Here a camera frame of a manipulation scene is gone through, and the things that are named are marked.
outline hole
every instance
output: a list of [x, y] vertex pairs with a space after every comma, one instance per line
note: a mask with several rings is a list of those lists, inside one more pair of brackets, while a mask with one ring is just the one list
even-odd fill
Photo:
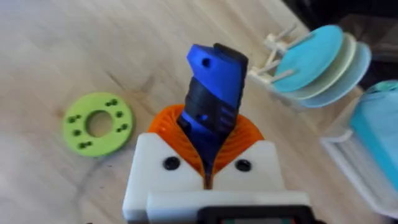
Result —
[[249, 172], [251, 170], [251, 163], [246, 159], [240, 159], [235, 162], [235, 167], [242, 172]]
[[170, 156], [163, 161], [163, 167], [167, 170], [175, 170], [180, 166], [180, 159], [175, 156]]
[[81, 134], [81, 131], [80, 130], [74, 130], [73, 131], [73, 135], [74, 136], [79, 136]]
[[69, 117], [68, 118], [68, 122], [69, 123], [74, 123], [76, 120], [75, 120], [75, 118], [74, 117]]
[[204, 67], [206, 67], [206, 68], [210, 67], [210, 59], [204, 58], [204, 59], [201, 61], [201, 64], [202, 64]]
[[84, 149], [86, 147], [86, 144], [85, 143], [79, 143], [79, 149]]
[[122, 111], [116, 112], [116, 117], [117, 117], [117, 118], [123, 117], [123, 112], [122, 112]]
[[117, 105], [117, 104], [118, 104], [118, 101], [117, 101], [116, 99], [112, 99], [112, 100], [111, 100], [111, 104], [112, 104], [112, 105]]
[[112, 128], [112, 117], [105, 111], [94, 112], [87, 118], [86, 128], [91, 136], [104, 136]]

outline white dish rack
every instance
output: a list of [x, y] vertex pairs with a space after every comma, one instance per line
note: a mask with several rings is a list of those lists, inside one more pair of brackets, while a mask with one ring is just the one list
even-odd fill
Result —
[[398, 218], [398, 192], [349, 127], [357, 102], [355, 99], [343, 110], [320, 142], [374, 211]]

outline green ring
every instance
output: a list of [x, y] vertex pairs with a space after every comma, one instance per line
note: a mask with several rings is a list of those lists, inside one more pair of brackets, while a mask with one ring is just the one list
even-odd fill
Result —
[[[91, 115], [104, 111], [112, 118], [110, 132], [94, 137], [87, 132]], [[136, 120], [122, 98], [110, 93], [90, 93], [78, 99], [63, 117], [63, 138], [82, 156], [103, 156], [118, 150], [129, 139]]]

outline wooden surface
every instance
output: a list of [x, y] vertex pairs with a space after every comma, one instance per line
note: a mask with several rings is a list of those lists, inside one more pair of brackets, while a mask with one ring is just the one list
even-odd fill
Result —
[[[1, 223], [124, 223], [137, 135], [183, 102], [190, 46], [221, 42], [261, 65], [261, 40], [293, 22], [279, 0], [0, 1]], [[64, 111], [93, 91], [122, 96], [138, 121], [124, 149], [94, 159], [69, 151], [60, 133]], [[318, 143], [357, 94], [299, 113], [246, 80], [241, 113], [276, 144], [288, 189], [308, 192], [328, 223], [381, 222]]]

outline light blue plate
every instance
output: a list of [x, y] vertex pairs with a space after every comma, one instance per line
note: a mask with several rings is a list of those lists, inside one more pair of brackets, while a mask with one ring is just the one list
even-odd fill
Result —
[[336, 58], [343, 43], [343, 31], [334, 25], [323, 26], [311, 32], [301, 44], [289, 49], [280, 62], [278, 74], [293, 69], [293, 75], [274, 83], [280, 92], [298, 90], [314, 81]]
[[370, 62], [371, 51], [369, 47], [359, 42], [353, 61], [341, 78], [323, 93], [313, 98], [302, 100], [300, 103], [307, 108], [318, 108], [339, 100], [358, 84], [368, 70]]

